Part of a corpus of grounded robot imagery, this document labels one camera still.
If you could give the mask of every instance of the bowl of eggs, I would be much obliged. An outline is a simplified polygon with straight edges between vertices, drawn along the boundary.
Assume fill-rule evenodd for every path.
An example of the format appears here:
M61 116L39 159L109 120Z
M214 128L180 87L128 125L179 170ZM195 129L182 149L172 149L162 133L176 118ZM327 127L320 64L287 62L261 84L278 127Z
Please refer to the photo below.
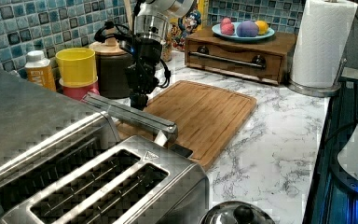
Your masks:
M212 27L216 35L236 41L256 41L275 34L265 21L232 22L230 18L223 18L219 24Z

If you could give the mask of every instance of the cardboard box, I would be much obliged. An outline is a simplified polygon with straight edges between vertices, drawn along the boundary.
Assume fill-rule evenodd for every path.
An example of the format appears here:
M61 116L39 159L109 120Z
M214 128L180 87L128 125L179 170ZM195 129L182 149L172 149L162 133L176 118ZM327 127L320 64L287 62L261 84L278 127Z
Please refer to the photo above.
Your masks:
M185 51L185 39L207 24L209 0L198 0L196 7L180 19L171 19L172 49Z

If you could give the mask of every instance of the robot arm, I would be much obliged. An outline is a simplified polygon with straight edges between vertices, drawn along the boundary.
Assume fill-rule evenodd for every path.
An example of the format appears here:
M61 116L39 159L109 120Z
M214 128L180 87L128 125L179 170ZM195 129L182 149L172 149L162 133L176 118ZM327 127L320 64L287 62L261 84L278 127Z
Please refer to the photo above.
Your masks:
M132 55L133 64L125 71L131 89L131 107L143 110L147 94L156 87L169 85L171 72L163 61L166 80L159 85L155 77L160 62L162 45L168 33L169 17L182 18L197 0L138 0L133 12L131 40L117 38L121 49Z

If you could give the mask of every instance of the marble countertop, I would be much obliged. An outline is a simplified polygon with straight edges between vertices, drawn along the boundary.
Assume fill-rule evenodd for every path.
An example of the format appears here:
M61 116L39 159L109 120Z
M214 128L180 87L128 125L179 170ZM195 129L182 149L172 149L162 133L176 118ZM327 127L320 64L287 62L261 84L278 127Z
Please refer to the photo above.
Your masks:
M257 106L208 170L211 207L225 201L254 204L278 224L301 223L329 98L315 98L185 66L174 51L171 84L189 80L254 97ZM163 69L156 77L163 78ZM156 88L150 98L164 89ZM129 99L119 100L128 105Z

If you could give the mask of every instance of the stovetop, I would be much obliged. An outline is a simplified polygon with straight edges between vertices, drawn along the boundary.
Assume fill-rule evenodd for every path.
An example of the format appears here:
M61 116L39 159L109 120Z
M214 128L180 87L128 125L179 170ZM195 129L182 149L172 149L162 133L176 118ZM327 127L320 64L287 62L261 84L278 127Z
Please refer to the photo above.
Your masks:
M349 141L358 121L358 80L340 81L339 95L328 107L304 223L358 223L358 194L330 170L332 157Z

